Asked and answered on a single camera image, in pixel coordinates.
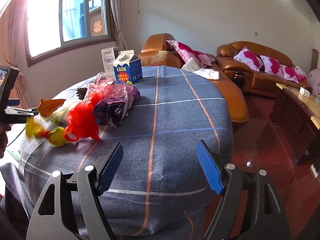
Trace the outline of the person's left hand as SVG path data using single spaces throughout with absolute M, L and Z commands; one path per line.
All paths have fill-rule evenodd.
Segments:
M 0 158 L 2 159 L 4 156 L 4 151 L 8 144 L 8 137 L 6 132 L 11 130 L 10 124 L 2 124 L 1 125 L 1 137 L 0 137 Z

